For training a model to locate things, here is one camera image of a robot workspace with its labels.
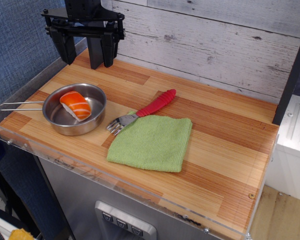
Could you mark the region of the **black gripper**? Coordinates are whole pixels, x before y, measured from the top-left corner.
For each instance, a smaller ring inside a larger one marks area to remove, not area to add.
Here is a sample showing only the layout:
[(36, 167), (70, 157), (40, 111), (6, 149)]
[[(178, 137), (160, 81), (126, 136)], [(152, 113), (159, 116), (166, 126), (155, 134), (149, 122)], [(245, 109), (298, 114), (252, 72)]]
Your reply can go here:
[(103, 63), (111, 67), (118, 43), (125, 38), (121, 13), (108, 10), (100, 0), (66, 0), (65, 7), (44, 9), (45, 30), (62, 61), (71, 65), (77, 57), (74, 37), (101, 38)]

